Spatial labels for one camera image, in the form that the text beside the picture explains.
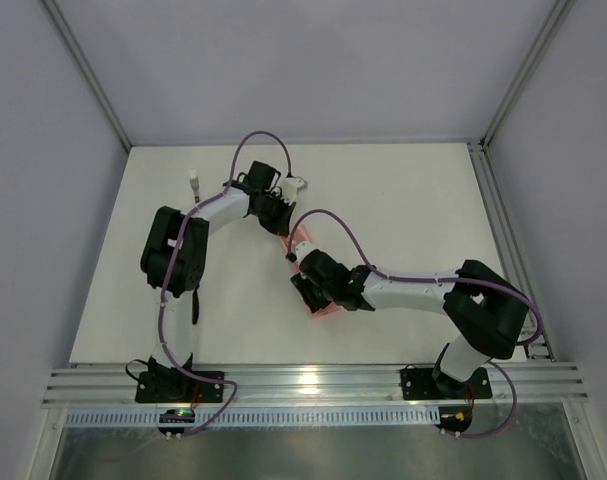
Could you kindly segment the pink cloth napkin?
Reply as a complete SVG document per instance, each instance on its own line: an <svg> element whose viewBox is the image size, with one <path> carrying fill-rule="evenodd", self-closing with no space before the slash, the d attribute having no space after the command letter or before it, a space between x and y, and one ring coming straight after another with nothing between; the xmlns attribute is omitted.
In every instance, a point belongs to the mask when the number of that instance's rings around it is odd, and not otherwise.
<svg viewBox="0 0 607 480"><path fill-rule="evenodd" d="M306 227L301 225L299 226L292 237L292 244L289 246L289 238L286 236L278 236L277 237L279 244L285 254L288 254L301 243L311 242L311 236L309 235ZM297 292L301 295L303 303L305 304L308 314L313 319L320 319L322 317L328 317L330 315L334 315L339 312L339 307L327 300L321 298L320 294L312 293L310 289L306 290L305 285L303 285L303 289L299 288L299 284L302 280L299 280L297 284L294 285Z"/></svg>

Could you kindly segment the black handled knife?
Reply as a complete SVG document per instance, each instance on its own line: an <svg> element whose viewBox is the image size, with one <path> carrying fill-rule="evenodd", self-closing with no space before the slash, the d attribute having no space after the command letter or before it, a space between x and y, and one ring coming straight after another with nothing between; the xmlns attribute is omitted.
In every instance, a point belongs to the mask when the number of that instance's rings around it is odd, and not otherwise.
<svg viewBox="0 0 607 480"><path fill-rule="evenodd" d="M196 326L200 318L200 300L199 300L199 289L196 288L192 291L191 300L191 323Z"/></svg>

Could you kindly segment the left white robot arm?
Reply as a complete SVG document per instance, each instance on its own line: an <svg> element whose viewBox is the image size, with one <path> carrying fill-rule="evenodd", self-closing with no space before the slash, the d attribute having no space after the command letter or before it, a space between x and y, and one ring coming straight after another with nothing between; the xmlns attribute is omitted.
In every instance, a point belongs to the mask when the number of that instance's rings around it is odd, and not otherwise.
<svg viewBox="0 0 607 480"><path fill-rule="evenodd" d="M157 343L150 361L170 371L190 368L193 348L184 310L198 312L208 241L228 224L253 216L267 232L286 237L298 194L307 181L255 161L247 173L228 180L220 192L188 209L157 210L140 260L148 285L157 291Z"/></svg>

